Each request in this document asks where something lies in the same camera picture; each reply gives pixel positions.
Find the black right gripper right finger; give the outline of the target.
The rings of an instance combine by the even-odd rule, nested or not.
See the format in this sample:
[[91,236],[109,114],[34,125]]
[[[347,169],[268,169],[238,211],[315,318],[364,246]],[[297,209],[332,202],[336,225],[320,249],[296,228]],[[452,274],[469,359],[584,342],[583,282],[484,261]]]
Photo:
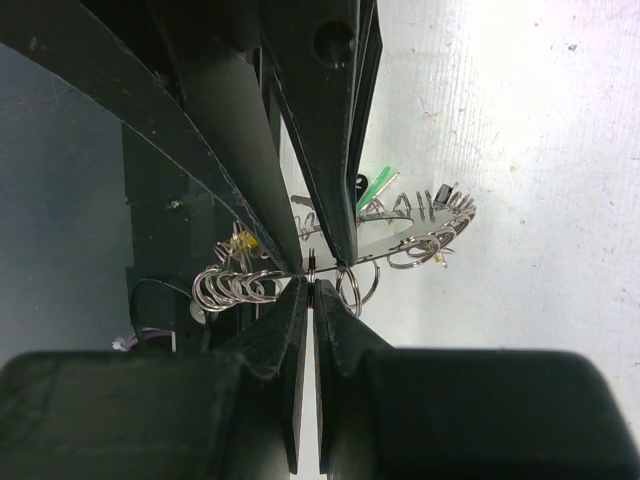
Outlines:
[[603,376],[563,351],[387,343],[314,286],[320,471],[330,479],[635,479]]

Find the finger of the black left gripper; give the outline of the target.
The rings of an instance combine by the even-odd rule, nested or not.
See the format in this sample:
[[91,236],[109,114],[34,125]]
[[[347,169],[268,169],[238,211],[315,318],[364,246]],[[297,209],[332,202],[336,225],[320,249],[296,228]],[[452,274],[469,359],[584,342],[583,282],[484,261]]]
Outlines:
[[1,41],[114,114],[282,270],[302,255],[254,68],[181,1],[5,1]]
[[333,258],[358,256],[355,184],[383,50],[374,1],[262,1],[278,105]]

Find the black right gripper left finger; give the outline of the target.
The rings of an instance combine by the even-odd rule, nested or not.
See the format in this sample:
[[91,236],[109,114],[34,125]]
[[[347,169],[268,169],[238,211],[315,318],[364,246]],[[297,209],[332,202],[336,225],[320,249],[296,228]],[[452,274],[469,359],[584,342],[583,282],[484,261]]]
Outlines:
[[1,372],[5,479],[287,479],[307,283],[207,353],[36,352]]

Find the metal disc key organizer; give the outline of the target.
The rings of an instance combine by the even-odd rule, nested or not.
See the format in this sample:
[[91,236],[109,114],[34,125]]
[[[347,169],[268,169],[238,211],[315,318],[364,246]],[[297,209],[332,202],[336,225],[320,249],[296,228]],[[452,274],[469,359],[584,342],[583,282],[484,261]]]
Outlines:
[[[369,287],[361,287],[353,267],[340,266],[314,250],[306,257],[308,280],[334,273],[334,288],[347,308],[359,316],[378,289],[382,263],[395,270],[411,270],[431,260],[445,265],[446,256],[453,252],[451,244],[474,220],[477,207],[473,197],[457,187],[445,206],[434,205],[434,196],[427,190],[416,192],[414,199],[401,193],[390,209],[374,199],[357,217],[356,225],[367,233],[375,227],[387,229],[385,237],[362,246],[355,261],[357,266],[373,266]],[[270,304],[296,276],[275,269],[253,269],[250,260],[242,255],[240,260],[228,259],[196,275],[191,293],[194,307],[203,314],[219,314],[240,304]]]

